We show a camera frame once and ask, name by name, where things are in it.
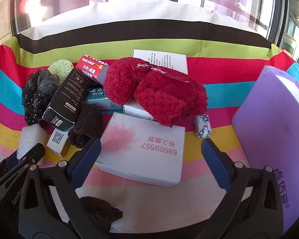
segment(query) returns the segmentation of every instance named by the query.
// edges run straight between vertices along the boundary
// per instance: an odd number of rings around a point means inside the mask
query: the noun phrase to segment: teal box
[[[106,96],[104,88],[88,89],[83,104],[93,104],[101,111],[121,110],[123,105],[116,104]]]

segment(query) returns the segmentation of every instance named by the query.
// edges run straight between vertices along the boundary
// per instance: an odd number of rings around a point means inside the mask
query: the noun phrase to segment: white box
[[[130,102],[123,105],[123,112],[124,114],[129,116],[141,119],[154,120],[152,115],[150,115],[146,110],[144,110],[135,99],[131,99]]]
[[[188,74],[186,55],[134,49],[132,57],[143,59],[156,66],[172,68],[179,72]]]
[[[185,128],[115,112],[102,137],[96,160],[105,172],[153,185],[180,183]]]
[[[58,156],[64,157],[70,146],[68,138],[68,131],[61,131],[55,128],[46,146]]]

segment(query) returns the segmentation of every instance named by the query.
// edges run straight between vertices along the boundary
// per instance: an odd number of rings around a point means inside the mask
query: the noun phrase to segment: qr code
[[[61,140],[63,137],[64,137],[64,134],[56,132],[52,138],[52,142],[55,142],[59,145],[61,143]]]

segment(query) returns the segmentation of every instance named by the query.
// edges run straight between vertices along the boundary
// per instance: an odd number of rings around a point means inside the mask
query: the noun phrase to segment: black stripe
[[[265,48],[270,48],[271,45],[261,35],[245,30],[206,22],[161,19],[93,25],[39,40],[32,40],[22,34],[17,35],[20,47],[33,54],[82,44],[157,38],[210,40]]]

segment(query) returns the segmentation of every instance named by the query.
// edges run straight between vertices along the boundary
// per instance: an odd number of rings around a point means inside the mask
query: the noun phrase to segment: green sponge
[[[69,73],[74,68],[73,64],[66,59],[60,59],[54,62],[48,70],[52,74],[57,74],[60,77],[60,83],[63,83],[65,78],[69,75]]]

